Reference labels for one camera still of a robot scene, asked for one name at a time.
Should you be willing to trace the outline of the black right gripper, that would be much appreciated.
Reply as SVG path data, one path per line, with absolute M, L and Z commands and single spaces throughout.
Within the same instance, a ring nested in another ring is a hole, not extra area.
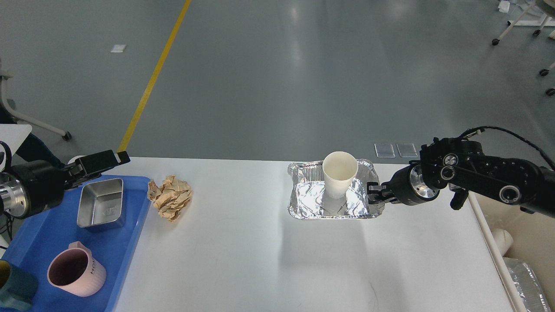
M 392 203 L 414 206 L 435 200 L 439 193 L 439 189 L 424 182 L 420 164 L 395 172 L 389 182 L 367 182 L 367 199 L 370 205 Z

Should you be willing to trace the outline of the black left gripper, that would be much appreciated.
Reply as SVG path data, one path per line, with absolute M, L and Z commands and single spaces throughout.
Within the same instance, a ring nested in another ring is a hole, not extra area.
M 1 173 L 1 211 L 16 219 L 37 215 L 58 206 L 64 190 L 130 161 L 126 151 L 106 150 L 78 157 L 63 170 L 44 160 L 12 166 Z

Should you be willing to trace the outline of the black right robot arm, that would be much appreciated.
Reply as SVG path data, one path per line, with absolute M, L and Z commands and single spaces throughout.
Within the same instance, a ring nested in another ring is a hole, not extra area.
M 469 193 L 477 193 L 497 202 L 513 205 L 530 215 L 555 215 L 554 160 L 539 146 L 501 127 L 527 144 L 546 162 L 537 166 L 519 158 L 502 158 L 484 154 L 482 145 L 471 138 L 488 126 L 470 128 L 451 138 L 433 139 L 419 151 L 419 159 L 395 172 L 392 178 L 378 184 L 367 182 L 369 204 L 405 204 L 415 206 L 435 200 L 440 190 L 449 188 L 454 196 L 450 207 L 458 211 Z

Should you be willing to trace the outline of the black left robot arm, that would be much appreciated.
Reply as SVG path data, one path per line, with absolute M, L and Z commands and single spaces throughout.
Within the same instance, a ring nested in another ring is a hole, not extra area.
M 13 223 L 54 207 L 63 201 L 67 190 L 77 188 L 103 172 L 131 161 L 126 151 L 106 150 L 81 156 L 74 162 L 57 168 L 44 160 L 36 160 L 20 165 L 12 165 L 12 152 L 5 142 L 1 142 L 1 215 L 6 223 L 1 233 L 13 239 Z

